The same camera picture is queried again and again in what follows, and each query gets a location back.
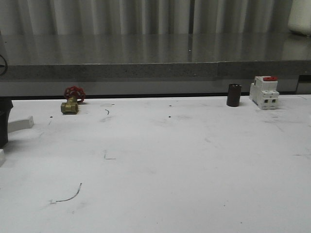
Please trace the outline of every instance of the white circuit breaker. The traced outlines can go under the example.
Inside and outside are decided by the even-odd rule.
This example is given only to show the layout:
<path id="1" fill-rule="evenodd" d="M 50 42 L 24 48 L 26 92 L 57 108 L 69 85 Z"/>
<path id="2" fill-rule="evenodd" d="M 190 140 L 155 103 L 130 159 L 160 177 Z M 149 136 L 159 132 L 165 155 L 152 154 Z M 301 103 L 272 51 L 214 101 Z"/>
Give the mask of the white circuit breaker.
<path id="1" fill-rule="evenodd" d="M 256 76 L 251 84 L 249 98 L 260 109 L 275 109 L 279 93 L 276 91 L 277 77 Z"/>

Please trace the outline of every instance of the black object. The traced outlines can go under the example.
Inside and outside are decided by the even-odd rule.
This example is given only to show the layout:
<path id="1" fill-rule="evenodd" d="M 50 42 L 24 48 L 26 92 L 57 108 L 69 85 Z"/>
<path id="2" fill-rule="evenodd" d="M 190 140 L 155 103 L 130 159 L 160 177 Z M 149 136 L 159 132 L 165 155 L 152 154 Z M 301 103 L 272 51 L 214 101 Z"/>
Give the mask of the black object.
<path id="1" fill-rule="evenodd" d="M 229 84 L 227 105 L 230 107 L 238 107 L 240 104 L 242 86 L 239 84 Z"/>
<path id="2" fill-rule="evenodd" d="M 0 148 L 8 142 L 8 120 L 12 108 L 13 104 L 10 99 L 0 99 Z"/>
<path id="3" fill-rule="evenodd" d="M 0 76 L 1 76 L 1 75 L 4 75 L 8 71 L 8 63 L 6 62 L 5 58 L 1 54 L 0 54 L 0 57 L 4 60 L 4 65 L 0 64 L 0 68 L 4 67 L 4 70 L 2 72 L 0 69 Z"/>

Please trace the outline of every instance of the black cylinder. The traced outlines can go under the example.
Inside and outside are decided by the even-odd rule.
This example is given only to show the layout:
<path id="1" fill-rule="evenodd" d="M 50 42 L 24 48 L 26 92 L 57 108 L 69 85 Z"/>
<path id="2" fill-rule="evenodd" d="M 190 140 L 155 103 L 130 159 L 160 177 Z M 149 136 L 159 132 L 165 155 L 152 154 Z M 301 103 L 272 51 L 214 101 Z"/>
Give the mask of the black cylinder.
<path id="1" fill-rule="evenodd" d="M 12 101 L 8 98 L 0 98 L 0 148 L 8 142 L 8 120 Z"/>
<path id="2" fill-rule="evenodd" d="M 240 104 L 242 86 L 239 84 L 229 84 L 227 105 L 230 107 L 238 107 Z"/>

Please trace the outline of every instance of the red breaker switch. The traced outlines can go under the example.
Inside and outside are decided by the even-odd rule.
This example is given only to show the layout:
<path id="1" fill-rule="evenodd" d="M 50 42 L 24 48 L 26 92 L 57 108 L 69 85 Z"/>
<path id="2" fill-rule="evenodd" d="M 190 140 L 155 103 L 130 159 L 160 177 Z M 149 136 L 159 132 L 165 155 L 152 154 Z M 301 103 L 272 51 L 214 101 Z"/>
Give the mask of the red breaker switch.
<path id="1" fill-rule="evenodd" d="M 277 81 L 277 77 L 268 76 L 268 77 L 264 77 L 263 80 L 264 81 Z"/>

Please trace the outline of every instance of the gray countertop edge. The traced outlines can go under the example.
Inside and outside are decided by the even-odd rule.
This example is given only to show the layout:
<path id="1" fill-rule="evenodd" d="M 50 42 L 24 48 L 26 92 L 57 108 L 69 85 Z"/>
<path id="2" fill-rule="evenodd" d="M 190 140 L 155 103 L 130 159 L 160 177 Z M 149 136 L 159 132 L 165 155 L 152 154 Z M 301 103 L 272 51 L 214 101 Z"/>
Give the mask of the gray countertop edge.
<path id="1" fill-rule="evenodd" d="M 217 76 L 310 75 L 311 61 L 12 65 L 0 82 L 204 81 Z"/>

